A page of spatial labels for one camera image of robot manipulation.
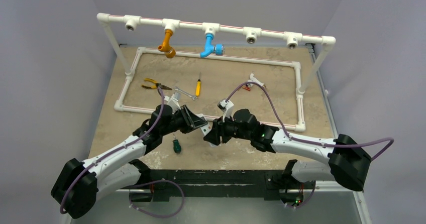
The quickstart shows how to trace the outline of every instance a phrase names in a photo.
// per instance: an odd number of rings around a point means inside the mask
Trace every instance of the orange valve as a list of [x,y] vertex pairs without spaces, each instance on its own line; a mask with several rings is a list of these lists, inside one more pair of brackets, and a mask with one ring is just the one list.
[[164,52],[167,58],[173,58],[176,55],[176,51],[169,45],[170,37],[173,36],[173,32],[167,29],[164,32],[164,40],[163,43],[158,46],[158,51]]

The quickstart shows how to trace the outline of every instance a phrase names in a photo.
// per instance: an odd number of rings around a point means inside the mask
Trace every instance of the gray wall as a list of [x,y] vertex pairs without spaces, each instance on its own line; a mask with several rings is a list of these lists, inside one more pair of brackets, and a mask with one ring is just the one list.
[[321,74],[339,133],[395,137],[365,184],[373,223],[426,217],[425,21],[425,0],[342,0],[324,32],[337,39]]
[[[341,0],[94,0],[101,12],[137,15],[148,18],[172,18],[192,22],[215,22],[240,27],[302,32],[321,35]],[[142,26],[135,32],[124,24],[114,24],[120,43],[158,45],[164,37],[161,27]],[[179,29],[171,44],[203,44],[203,32]],[[244,36],[218,33],[216,43],[245,45]],[[282,41],[258,39],[256,45],[282,44]]]
[[65,161],[87,158],[113,51],[92,0],[0,0],[1,223],[59,223]]

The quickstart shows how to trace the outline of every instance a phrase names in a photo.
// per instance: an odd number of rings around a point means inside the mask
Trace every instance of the yellow-handled pliers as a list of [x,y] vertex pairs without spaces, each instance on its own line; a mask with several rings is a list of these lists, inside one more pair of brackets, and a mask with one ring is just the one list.
[[170,87],[165,86],[161,83],[158,83],[156,80],[151,79],[151,78],[145,78],[144,81],[145,82],[151,82],[151,83],[155,84],[154,86],[145,86],[145,85],[142,84],[141,87],[146,88],[146,89],[161,88],[161,89],[164,89],[164,90],[172,90]]

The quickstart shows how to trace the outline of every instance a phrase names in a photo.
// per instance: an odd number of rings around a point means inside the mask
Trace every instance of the wrench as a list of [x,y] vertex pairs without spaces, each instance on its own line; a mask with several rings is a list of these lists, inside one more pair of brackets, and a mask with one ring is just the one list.
[[177,91],[177,92],[181,92],[181,93],[185,94],[186,96],[188,96],[188,97],[192,98],[192,100],[196,100],[196,99],[197,99],[197,97],[196,97],[196,96],[191,95],[191,94],[189,94],[189,93],[187,93],[187,92],[183,91],[182,89],[180,89],[180,88],[178,88],[178,87],[174,87],[174,88],[173,88],[173,90],[175,90],[175,91]]

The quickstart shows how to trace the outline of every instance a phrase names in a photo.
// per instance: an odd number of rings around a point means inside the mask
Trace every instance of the blue faucet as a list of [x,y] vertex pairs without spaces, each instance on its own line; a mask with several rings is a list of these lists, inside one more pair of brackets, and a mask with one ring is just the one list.
[[200,53],[200,57],[204,58],[210,55],[211,53],[215,53],[218,56],[222,56],[224,54],[225,48],[222,44],[217,44],[216,47],[211,44],[214,36],[211,33],[206,34],[205,36],[205,45],[204,51]]

